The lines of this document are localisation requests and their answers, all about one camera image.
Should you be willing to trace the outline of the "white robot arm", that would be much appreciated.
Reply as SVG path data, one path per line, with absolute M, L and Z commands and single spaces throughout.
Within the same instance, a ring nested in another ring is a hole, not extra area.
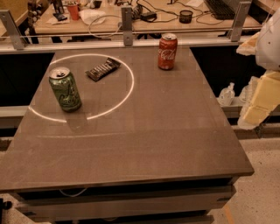
M 255 55 L 256 64 L 265 69 L 264 75 L 248 84 L 246 102 L 238 120 L 241 129 L 252 130 L 280 104 L 280 8 L 236 51 Z

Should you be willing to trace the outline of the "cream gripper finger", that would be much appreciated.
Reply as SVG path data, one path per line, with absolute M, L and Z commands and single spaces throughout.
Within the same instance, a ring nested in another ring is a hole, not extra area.
M 267 70 L 248 86 L 247 101 L 241 109 L 238 126 L 252 130 L 280 104 L 280 73 Z
M 255 55 L 256 54 L 256 42 L 259 37 L 260 32 L 257 32 L 252 37 L 250 37 L 248 40 L 246 40 L 244 43 L 238 46 L 236 49 L 236 52 L 244 55 Z

